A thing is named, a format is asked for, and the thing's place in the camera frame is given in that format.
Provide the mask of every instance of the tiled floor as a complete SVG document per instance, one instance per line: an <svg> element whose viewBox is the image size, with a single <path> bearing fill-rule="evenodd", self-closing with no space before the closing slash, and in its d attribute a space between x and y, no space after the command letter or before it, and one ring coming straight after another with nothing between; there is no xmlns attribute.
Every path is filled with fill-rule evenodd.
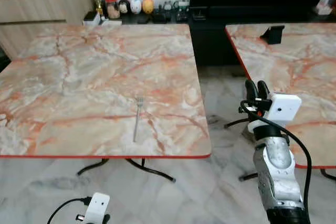
<svg viewBox="0 0 336 224"><path fill-rule="evenodd" d="M253 172L253 144L241 136L244 124L223 129L244 97L244 78L236 68L199 70L209 121L213 154L200 160L149 160L148 166L174 177L175 184L145 173L124 160L77 177L95 159L0 159L0 223L46 223L64 201L99 191L111 196L109 224L268 223L256 179L239 182ZM303 187L305 170L297 170ZM313 172L310 189L311 223L336 223L336 183ZM84 214L82 203L62 209L53 223L75 223Z"/></svg>

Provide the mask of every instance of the fork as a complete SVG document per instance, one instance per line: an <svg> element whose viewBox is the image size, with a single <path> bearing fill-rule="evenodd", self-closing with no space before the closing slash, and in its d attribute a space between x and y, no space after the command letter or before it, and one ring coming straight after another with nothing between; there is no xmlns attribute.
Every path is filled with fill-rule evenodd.
<svg viewBox="0 0 336 224"><path fill-rule="evenodd" d="M143 98L142 97L137 97L136 99L136 104L138 106L138 110L137 110L137 117L135 119L135 127L134 127L134 134L133 134L133 142L135 142L135 140L137 139L137 133L138 133L138 121L140 118L140 110L143 106Z"/></svg>

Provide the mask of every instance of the table top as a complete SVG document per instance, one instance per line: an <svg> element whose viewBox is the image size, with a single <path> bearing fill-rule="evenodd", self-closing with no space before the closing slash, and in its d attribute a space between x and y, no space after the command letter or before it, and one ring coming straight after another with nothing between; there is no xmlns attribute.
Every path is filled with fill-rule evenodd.
<svg viewBox="0 0 336 224"><path fill-rule="evenodd" d="M210 155L188 25L49 29L19 57L0 73L0 156Z"/></svg>
<svg viewBox="0 0 336 224"><path fill-rule="evenodd" d="M336 24L284 24L281 44L268 45L259 36L271 25L229 25L226 32L250 79L302 99L286 128L307 147L314 168L336 168ZM306 167L301 148L294 141L290 148L297 166Z"/></svg>

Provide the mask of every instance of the black cable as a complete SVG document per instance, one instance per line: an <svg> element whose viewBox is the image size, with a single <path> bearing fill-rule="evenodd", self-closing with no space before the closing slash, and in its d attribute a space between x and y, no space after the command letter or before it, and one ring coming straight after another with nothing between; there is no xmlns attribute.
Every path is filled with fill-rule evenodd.
<svg viewBox="0 0 336 224"><path fill-rule="evenodd" d="M249 111L246 107L245 107L245 103L248 103L247 100L244 100L242 102L240 102L240 107L250 116L254 117L255 119L261 120L269 125L272 125L274 127L277 127L278 129L280 129L282 132L286 133L287 135L289 135L295 142L298 143L298 145L301 147L301 149L303 150L306 158L307 158L307 174L306 174L306 182L305 182L305 187L303 190L303 205L307 211L307 220L308 223L310 223L310 219L309 219L309 212L308 212L308 192L309 192L309 185L310 185L310 177L311 177L311 157L310 154L307 150L307 148L305 147L305 145L290 131L286 130L284 127L280 126L277 123L274 123L270 120L267 120L265 118L262 118L261 116L258 116L257 114L253 113L252 111Z"/></svg>
<svg viewBox="0 0 336 224"><path fill-rule="evenodd" d="M74 201L81 201L84 203L84 205L88 206L90 204L90 201L91 201L92 197L86 197L86 198L76 198L76 199L71 199L71 200L68 200L68 201L65 201L62 205L60 205L53 213L52 215L49 217L49 220L47 222L47 224L50 224L51 223L51 220L53 219L53 217L55 216L55 214L65 205L71 203L71 202L74 202Z"/></svg>

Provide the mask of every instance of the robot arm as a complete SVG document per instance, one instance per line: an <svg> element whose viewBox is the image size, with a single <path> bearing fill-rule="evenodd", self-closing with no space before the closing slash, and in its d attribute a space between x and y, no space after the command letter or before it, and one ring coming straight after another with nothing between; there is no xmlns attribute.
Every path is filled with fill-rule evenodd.
<svg viewBox="0 0 336 224"><path fill-rule="evenodd" d="M247 81L249 111L258 113L282 127L293 120L301 105L296 95L269 94L264 82L257 91L252 81ZM271 224L309 223L300 187L295 179L295 159L289 142L280 130L250 117L248 130L256 139L254 164L258 173L258 188L268 220Z"/></svg>

